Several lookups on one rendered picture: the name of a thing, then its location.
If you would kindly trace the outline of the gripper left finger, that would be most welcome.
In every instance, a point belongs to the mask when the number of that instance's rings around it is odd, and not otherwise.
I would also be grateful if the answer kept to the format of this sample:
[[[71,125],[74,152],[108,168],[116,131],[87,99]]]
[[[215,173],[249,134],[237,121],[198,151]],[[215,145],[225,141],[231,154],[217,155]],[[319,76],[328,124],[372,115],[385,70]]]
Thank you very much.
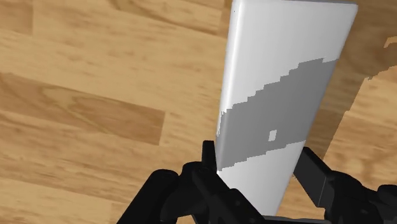
[[[216,174],[214,142],[208,140],[201,161],[184,164],[181,174],[153,171],[116,224],[176,224],[184,216],[195,224],[265,224],[240,191]]]

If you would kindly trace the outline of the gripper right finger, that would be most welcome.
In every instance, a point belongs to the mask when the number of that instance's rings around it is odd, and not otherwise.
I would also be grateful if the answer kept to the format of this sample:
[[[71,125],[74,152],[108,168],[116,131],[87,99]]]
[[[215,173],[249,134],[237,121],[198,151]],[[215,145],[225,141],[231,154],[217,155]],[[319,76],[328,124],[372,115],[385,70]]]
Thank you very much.
[[[303,147],[293,174],[331,224],[397,224],[397,185],[369,189],[330,169],[308,147]]]

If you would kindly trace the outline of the white tablet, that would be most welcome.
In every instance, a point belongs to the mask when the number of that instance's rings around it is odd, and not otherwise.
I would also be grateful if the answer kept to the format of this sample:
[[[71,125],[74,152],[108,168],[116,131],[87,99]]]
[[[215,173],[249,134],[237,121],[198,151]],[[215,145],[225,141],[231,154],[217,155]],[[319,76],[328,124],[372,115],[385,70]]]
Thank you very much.
[[[217,173],[277,213],[358,5],[232,0],[216,133]]]

